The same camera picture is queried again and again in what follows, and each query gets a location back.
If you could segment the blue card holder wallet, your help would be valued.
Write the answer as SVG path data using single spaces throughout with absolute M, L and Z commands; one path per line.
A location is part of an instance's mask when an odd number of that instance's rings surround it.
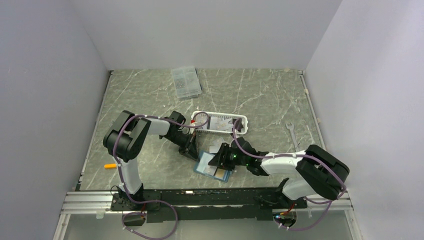
M 206 176 L 206 177 L 209 177 L 209 178 L 212 178 L 212 179 L 226 183 L 226 182 L 228 182 L 229 177 L 230 177 L 232 172 L 226 170 L 227 172 L 226 172 L 225 179 L 218 179 L 218 178 L 214 177 L 214 173 L 216 172 L 216 169 L 218 169 L 218 167 L 208 165 L 208 162 L 213 158 L 214 155 L 215 154 L 212 154 L 212 153 L 209 153 L 209 152 L 206 152 L 206 151 L 202 151 L 199 154 L 199 162 L 197 162 L 194 165 L 193 171 L 197 174 L 200 174 L 200 175 L 203 175 L 203 176 Z

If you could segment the gold credit card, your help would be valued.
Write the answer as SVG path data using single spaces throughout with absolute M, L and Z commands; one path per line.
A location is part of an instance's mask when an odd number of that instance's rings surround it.
M 226 174 L 227 174 L 226 170 L 217 168 L 215 173 L 214 173 L 214 177 L 221 179 L 221 180 L 224 180 L 226 178 Z

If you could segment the white plastic basket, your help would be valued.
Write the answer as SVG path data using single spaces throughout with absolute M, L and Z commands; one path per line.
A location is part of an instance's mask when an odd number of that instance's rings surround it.
M 239 135 L 244 135 L 249 129 L 249 121 L 245 115 L 210 112 L 194 111 L 191 114 L 191 122 L 205 125 L 196 129 L 198 132 L 214 133 L 214 134 L 232 134 L 233 127 L 235 132 Z

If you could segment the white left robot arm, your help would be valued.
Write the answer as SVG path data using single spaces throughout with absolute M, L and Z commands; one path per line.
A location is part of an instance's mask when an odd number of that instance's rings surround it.
M 136 117 L 128 110 L 122 111 L 103 138 L 103 146 L 115 158 L 118 165 L 120 194 L 124 204 L 131 210 L 139 209 L 144 203 L 144 186 L 139 176 L 137 156 L 148 135 L 158 135 L 178 146 L 179 154 L 199 161 L 196 135 L 182 132 L 186 118 L 173 111 L 170 116 L 160 119 Z

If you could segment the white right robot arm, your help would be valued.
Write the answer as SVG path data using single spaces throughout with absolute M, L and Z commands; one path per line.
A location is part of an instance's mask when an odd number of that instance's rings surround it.
M 275 194 L 282 208 L 310 195 L 335 201 L 346 191 L 345 181 L 350 174 L 346 164 L 316 144 L 298 152 L 273 153 L 257 151 L 242 137 L 230 144 L 223 142 L 208 165 L 226 171 L 243 166 L 255 176 L 293 175 L 282 180 L 281 190 Z

